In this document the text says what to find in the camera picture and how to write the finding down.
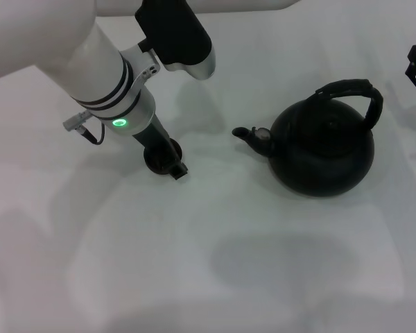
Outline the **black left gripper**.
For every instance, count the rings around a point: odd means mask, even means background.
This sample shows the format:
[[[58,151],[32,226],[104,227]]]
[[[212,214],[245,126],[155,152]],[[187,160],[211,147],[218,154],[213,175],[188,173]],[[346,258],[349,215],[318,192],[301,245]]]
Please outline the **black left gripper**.
[[[152,117],[151,122],[143,131],[133,137],[147,151],[159,152],[166,150],[164,169],[175,180],[179,180],[188,173],[188,168],[182,161],[183,152],[180,145],[174,139],[170,139],[169,134],[156,115]]]

